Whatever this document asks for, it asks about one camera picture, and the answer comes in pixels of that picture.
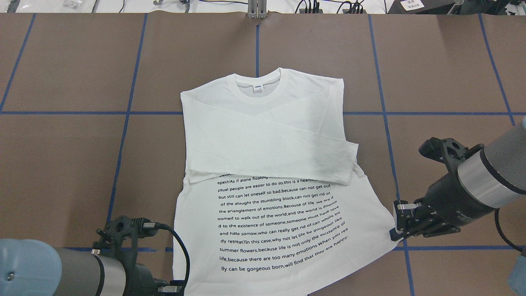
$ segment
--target neckline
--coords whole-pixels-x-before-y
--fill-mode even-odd
[[[232,93],[241,101],[254,105],[267,104],[279,98],[279,95],[281,94],[281,92],[283,92],[283,89],[286,87],[288,78],[286,70],[287,69],[277,68],[269,74],[261,77],[245,77],[238,74],[231,74],[228,76],[228,84]],[[279,82],[276,88],[268,95],[261,97],[248,96],[244,92],[242,92],[241,89],[239,89],[239,86],[237,86],[237,83],[244,83],[250,85],[265,84],[278,78]]]

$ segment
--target black rubber band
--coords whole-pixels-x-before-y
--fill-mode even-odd
[[[497,172],[495,168],[491,166],[490,162],[488,161],[488,158],[486,157],[486,154],[484,153],[484,149],[480,151],[480,160],[482,161],[482,163],[484,164],[488,172],[490,172],[490,174],[495,178],[495,180],[499,181],[499,183],[501,183],[502,185],[504,185],[506,188],[508,188],[509,190],[513,192],[516,192],[519,194],[526,194],[526,190],[522,190],[514,186],[510,182],[508,182],[508,180],[504,179],[499,174],[499,172]]]
[[[99,267],[100,267],[100,280],[99,280],[99,286],[97,288],[97,293],[95,293],[95,296],[100,296],[100,294],[102,293],[102,288],[104,287],[104,265],[102,264],[102,261],[100,260],[100,258],[98,256],[95,256],[93,255],[93,257],[95,257],[95,259],[97,259],[97,262],[99,263]]]

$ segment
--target white t-shirt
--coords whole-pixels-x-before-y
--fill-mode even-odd
[[[342,79],[283,68],[181,93],[187,295],[305,295],[395,247],[345,140],[342,100]],[[175,244],[176,279],[184,269]]]

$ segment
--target sticker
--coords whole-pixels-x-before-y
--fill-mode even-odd
[[[422,4],[421,0],[405,0],[401,1],[400,4],[402,4],[403,9],[405,9],[406,11],[424,8],[424,5]]]
[[[65,0],[62,6],[77,10],[81,4],[82,4],[81,0]]]

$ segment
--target metal bracket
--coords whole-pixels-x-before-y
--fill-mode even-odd
[[[248,0],[248,18],[267,18],[267,0]]]

